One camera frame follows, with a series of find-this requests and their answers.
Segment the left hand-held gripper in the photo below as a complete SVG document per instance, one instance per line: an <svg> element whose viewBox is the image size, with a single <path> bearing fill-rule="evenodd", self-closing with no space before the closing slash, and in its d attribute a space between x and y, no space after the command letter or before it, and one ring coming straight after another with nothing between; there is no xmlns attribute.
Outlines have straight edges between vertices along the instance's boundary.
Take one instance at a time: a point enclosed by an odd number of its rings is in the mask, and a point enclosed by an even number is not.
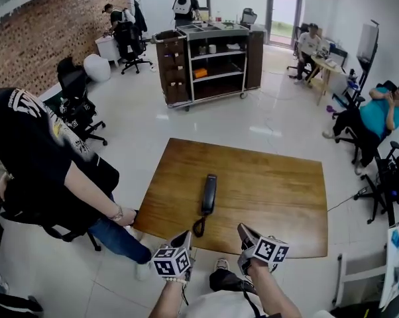
<svg viewBox="0 0 399 318"><path fill-rule="evenodd" d="M190 281L194 259L192 233L184 231L162 244L152 257L157 274L162 278Z"/></svg>

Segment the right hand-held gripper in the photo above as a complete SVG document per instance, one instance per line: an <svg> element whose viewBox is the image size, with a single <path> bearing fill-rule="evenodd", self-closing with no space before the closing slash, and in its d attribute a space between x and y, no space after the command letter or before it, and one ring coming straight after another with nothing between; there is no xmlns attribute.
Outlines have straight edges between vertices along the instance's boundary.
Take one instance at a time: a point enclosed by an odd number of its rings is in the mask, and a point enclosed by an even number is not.
<svg viewBox="0 0 399 318"><path fill-rule="evenodd" d="M242 253L238 259L241 272L247 275L251 265L251 259L256 258L266 263L270 272L275 271L277 266L285 260L289 251L289 245L274 236L262 236L257 231L240 223L237 231L241 240Z"/></svg>

